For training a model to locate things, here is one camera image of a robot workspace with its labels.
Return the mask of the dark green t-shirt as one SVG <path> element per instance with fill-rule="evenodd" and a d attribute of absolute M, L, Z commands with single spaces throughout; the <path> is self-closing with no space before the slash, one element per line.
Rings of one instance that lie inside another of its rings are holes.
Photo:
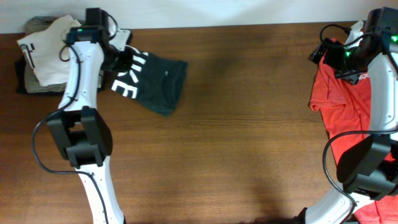
<path fill-rule="evenodd" d="M 171 115 L 180 100 L 188 63 L 161 58 L 131 46 L 126 49 L 133 52 L 132 65 L 128 71 L 117 74 L 111 89 L 148 110 Z"/>

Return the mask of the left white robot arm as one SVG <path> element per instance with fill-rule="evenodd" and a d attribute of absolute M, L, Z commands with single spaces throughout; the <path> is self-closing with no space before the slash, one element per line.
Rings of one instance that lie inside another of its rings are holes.
<path fill-rule="evenodd" d="M 132 34 L 127 31 L 117 46 L 112 21 L 106 11 L 88 8 L 85 24 L 70 29 L 65 41 L 70 78 L 58 110 L 45 119 L 61 157 L 81 179 L 94 223 L 126 221 L 111 180 L 113 138 L 96 103 L 100 73 L 126 72 L 133 63 L 132 50 L 124 46 Z"/>

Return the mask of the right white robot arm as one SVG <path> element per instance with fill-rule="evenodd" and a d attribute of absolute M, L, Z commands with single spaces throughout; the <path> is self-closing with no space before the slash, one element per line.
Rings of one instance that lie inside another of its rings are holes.
<path fill-rule="evenodd" d="M 310 108 L 320 112 L 336 177 L 294 223 L 397 222 L 397 10 L 372 10 L 345 27 L 345 42 L 321 38 Z"/>

